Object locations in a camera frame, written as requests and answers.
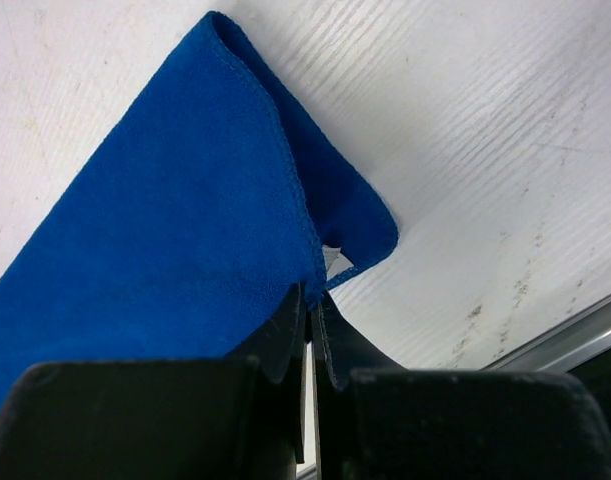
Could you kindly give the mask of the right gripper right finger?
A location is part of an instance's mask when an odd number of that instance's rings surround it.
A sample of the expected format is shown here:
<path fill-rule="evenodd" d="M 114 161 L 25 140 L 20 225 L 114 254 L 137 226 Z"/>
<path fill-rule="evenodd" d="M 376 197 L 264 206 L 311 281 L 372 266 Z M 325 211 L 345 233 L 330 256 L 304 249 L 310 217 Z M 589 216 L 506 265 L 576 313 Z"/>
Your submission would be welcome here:
<path fill-rule="evenodd" d="M 319 479 L 358 479 L 361 455 L 351 373 L 403 372 L 340 313 L 326 293 L 309 314 L 313 348 L 316 467 Z"/>

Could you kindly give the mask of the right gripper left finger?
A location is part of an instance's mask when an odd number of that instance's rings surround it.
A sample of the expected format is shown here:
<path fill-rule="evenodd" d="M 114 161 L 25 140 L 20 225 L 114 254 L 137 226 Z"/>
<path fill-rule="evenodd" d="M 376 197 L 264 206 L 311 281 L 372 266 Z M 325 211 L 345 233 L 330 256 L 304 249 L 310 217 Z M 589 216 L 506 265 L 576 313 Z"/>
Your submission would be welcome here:
<path fill-rule="evenodd" d="M 224 417 L 236 465 L 297 465 L 304 459 L 303 287 L 290 287 L 271 317 L 225 358 Z"/>

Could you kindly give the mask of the blue towel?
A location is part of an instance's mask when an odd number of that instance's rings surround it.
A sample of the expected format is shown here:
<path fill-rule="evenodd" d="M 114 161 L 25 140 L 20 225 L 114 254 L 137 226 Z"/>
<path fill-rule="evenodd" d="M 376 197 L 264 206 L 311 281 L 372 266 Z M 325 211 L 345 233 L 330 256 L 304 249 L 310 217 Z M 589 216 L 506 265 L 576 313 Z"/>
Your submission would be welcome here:
<path fill-rule="evenodd" d="M 220 357 L 388 257 L 385 203 L 242 29 L 206 14 L 0 278 L 0 408 L 46 361 Z"/>

